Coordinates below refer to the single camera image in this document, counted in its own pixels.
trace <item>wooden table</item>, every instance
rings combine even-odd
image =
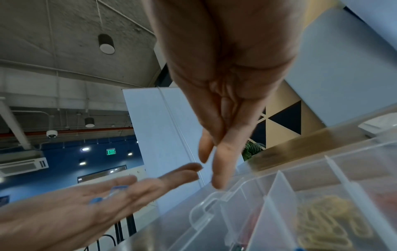
[[[280,145],[271,147],[255,155],[237,168],[235,177],[230,182],[234,185],[244,173],[273,173],[287,169],[309,160],[322,158],[325,151],[338,151],[337,148],[365,141],[367,138],[357,127],[360,123],[390,112],[397,112],[397,104],[347,123],[324,128],[311,135],[298,137]],[[165,251],[190,228],[188,221],[190,210],[216,190],[211,184],[206,185],[168,213],[149,224],[134,236],[115,247],[115,251]]]

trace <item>exit sign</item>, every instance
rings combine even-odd
[[[106,155],[114,155],[116,154],[116,149],[112,148],[112,149],[106,149]]]

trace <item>plastic storage box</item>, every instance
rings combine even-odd
[[[397,138],[247,174],[195,206],[169,251],[397,251]]]

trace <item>air conditioner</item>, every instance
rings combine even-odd
[[[24,151],[0,155],[0,177],[19,175],[48,168],[41,151]]]

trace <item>security camera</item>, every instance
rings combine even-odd
[[[58,132],[55,130],[49,130],[47,131],[47,137],[50,139],[55,138],[56,136],[58,136]]]

